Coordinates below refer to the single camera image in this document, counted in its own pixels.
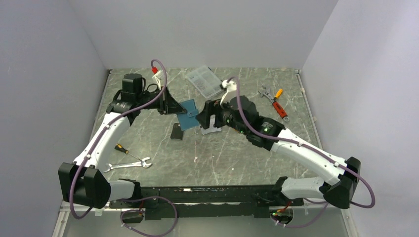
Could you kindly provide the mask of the clear plastic organizer box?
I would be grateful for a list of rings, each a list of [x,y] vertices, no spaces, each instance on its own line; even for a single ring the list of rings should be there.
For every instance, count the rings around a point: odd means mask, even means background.
[[[222,91],[222,81],[207,66],[201,66],[188,72],[186,78],[206,99],[210,99]]]

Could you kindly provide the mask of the black yellow screwdriver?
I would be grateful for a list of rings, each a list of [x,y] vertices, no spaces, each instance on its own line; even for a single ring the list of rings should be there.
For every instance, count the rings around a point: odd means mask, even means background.
[[[122,145],[120,145],[120,144],[117,144],[115,147],[114,147],[114,149],[115,150],[117,150],[117,151],[119,151],[119,152],[122,152],[122,153],[124,153],[124,154],[127,154],[127,155],[130,155],[131,157],[134,157],[135,159],[137,159],[137,160],[141,160],[139,157],[137,157],[137,156],[135,156],[135,155],[133,155],[132,153],[130,153],[130,151],[129,150],[127,150],[126,148],[124,148]]]

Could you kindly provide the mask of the red handled adjustable wrench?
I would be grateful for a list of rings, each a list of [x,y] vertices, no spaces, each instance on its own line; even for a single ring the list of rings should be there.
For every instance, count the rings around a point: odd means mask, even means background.
[[[283,119],[283,121],[290,121],[290,118],[284,110],[284,108],[277,101],[274,101],[274,96],[271,93],[270,87],[262,85],[261,90],[259,90],[258,92],[260,93],[261,97],[266,97],[270,101],[270,103],[275,108],[280,118]]]

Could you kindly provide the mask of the silver open-end wrench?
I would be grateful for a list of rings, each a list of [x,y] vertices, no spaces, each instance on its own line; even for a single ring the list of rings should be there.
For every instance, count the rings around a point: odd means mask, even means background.
[[[152,163],[148,163],[147,161],[150,159],[150,157],[146,157],[143,159],[140,159],[139,161],[136,162],[131,162],[131,163],[121,163],[121,164],[106,164],[106,168],[104,170],[104,172],[109,172],[111,170],[114,169],[118,169],[118,168],[130,168],[130,167],[143,167],[143,168],[149,168],[152,166]]]

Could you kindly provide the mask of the silver credit card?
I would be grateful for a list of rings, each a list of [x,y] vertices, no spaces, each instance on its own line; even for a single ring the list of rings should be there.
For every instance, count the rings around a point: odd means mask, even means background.
[[[217,128],[217,127],[212,126],[205,129],[202,126],[200,126],[200,130],[201,130],[202,135],[208,135],[210,133],[221,132],[222,128]]]

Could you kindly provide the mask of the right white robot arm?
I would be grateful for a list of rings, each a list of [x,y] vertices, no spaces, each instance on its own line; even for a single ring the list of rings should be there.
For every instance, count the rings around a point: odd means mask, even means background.
[[[253,145],[268,151],[286,154],[317,174],[314,178],[280,177],[273,190],[272,198],[278,205],[296,198],[322,198],[327,203],[348,209],[353,204],[353,195],[359,182],[361,162],[355,158],[336,157],[304,141],[282,123],[261,116],[256,105],[246,96],[241,96],[245,118],[255,131],[251,131],[239,113],[237,100],[221,104],[220,100],[208,100],[196,116],[199,124],[207,129],[211,117],[214,126],[228,126],[245,135]]]

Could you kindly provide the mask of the orange handled screwdriver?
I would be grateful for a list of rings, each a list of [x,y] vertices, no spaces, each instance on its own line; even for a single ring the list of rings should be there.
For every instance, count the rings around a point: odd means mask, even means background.
[[[281,96],[282,93],[283,93],[283,89],[280,88],[274,96],[274,101],[277,101],[277,99]]]

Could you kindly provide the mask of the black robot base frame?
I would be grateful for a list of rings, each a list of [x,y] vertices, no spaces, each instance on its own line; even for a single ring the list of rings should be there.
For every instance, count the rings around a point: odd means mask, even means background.
[[[141,197],[145,200],[114,200],[109,206],[112,209],[142,208],[146,220],[161,220],[174,216],[268,218],[276,207],[291,209],[304,204],[301,198],[287,199],[274,185],[143,187]]]

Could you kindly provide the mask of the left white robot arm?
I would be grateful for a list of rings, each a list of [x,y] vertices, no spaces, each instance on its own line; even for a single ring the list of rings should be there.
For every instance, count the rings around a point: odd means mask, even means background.
[[[185,109],[171,96],[167,76],[149,91],[140,74],[126,74],[122,87],[107,106],[103,121],[84,150],[71,162],[62,163],[58,169],[63,200],[77,219],[75,205],[88,210],[101,209],[108,202],[123,201],[136,207],[142,201],[138,181],[119,179],[108,181],[104,172],[110,169],[108,160],[117,142],[133,124],[142,110],[157,110],[161,115],[179,114]]]

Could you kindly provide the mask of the black credit card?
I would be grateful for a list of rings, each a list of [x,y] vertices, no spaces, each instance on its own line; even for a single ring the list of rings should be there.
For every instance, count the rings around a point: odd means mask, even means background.
[[[183,140],[183,136],[184,131],[181,130],[180,124],[174,123],[170,134],[170,138],[172,140]]]

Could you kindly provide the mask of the blue card holder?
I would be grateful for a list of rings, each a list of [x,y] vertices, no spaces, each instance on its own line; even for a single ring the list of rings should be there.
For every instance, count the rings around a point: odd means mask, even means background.
[[[195,100],[189,99],[180,102],[180,105],[186,110],[185,113],[177,114],[180,129],[182,131],[185,131],[187,129],[200,126],[199,122],[196,119],[196,116],[199,114],[199,111],[196,107]]]

